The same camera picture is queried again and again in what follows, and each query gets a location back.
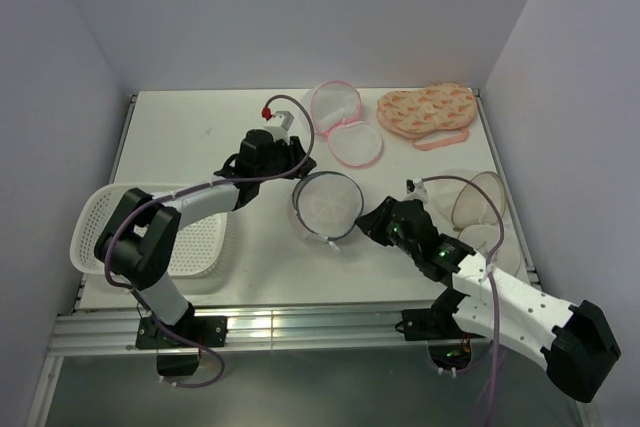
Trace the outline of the grey trimmed mesh laundry bag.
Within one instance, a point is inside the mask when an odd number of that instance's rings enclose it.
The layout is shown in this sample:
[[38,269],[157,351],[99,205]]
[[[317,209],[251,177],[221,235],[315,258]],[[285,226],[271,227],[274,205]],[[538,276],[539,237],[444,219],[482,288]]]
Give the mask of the grey trimmed mesh laundry bag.
[[296,184],[290,205],[292,224],[302,239],[339,252],[339,243],[351,234],[355,221],[364,212],[365,197],[351,177],[336,171],[319,171]]

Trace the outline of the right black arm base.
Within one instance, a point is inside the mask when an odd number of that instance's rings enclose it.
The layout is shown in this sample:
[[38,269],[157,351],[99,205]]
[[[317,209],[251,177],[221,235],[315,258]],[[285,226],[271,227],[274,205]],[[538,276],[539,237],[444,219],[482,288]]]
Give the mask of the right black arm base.
[[402,310],[394,330],[406,342],[426,342],[429,358],[438,368],[458,370],[471,364],[471,340],[475,335],[455,323],[448,300],[436,300],[428,308]]

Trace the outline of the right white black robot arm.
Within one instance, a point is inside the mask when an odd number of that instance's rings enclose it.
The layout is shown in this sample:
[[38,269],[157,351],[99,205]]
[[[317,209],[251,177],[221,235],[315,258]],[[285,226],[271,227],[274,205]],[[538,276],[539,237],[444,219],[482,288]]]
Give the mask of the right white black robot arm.
[[356,221],[375,243],[408,255],[444,292],[423,309],[403,311],[397,329],[408,341],[492,338],[540,366],[564,394],[591,402],[621,355],[603,311],[584,300],[575,305],[495,270],[485,257],[439,232],[418,199],[386,198]]

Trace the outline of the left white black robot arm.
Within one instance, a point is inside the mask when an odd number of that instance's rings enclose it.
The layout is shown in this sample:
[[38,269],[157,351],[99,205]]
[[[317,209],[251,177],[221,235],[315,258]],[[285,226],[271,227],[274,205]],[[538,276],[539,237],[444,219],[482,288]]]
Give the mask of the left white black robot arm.
[[129,189],[94,246],[105,280],[128,290],[150,311],[159,335],[170,345],[194,346],[203,338],[195,308],[168,274],[178,233],[245,207],[267,181],[306,177],[316,167],[311,152],[297,136],[277,139],[265,129],[253,129],[206,182],[161,195]]

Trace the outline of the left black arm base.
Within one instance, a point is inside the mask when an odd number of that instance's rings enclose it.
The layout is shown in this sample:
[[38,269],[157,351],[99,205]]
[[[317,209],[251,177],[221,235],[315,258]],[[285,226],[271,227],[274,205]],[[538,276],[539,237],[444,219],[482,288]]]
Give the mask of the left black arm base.
[[228,318],[226,316],[195,316],[168,326],[153,316],[139,321],[135,339],[138,351],[157,351],[156,370],[164,379],[182,382],[204,365],[204,358],[214,359],[218,380],[226,370],[226,362],[216,348],[225,345]]

